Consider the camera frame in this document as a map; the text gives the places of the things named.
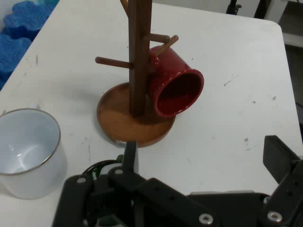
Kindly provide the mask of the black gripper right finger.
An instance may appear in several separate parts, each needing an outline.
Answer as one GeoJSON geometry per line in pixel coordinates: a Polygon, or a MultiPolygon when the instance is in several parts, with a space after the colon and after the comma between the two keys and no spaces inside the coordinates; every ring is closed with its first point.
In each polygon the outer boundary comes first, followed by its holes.
{"type": "Polygon", "coordinates": [[[259,214],[262,227],[303,225],[303,160],[275,135],[265,137],[263,164],[278,183],[259,214]]]}

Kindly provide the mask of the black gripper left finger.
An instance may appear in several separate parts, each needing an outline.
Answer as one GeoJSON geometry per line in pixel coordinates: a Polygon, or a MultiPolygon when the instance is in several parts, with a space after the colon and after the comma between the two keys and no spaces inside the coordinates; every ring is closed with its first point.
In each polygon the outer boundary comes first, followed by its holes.
{"type": "Polygon", "coordinates": [[[163,182],[136,172],[137,144],[127,142],[120,166],[93,177],[68,178],[53,219],[54,227],[93,227],[115,217],[129,227],[218,227],[218,216],[163,182]]]}

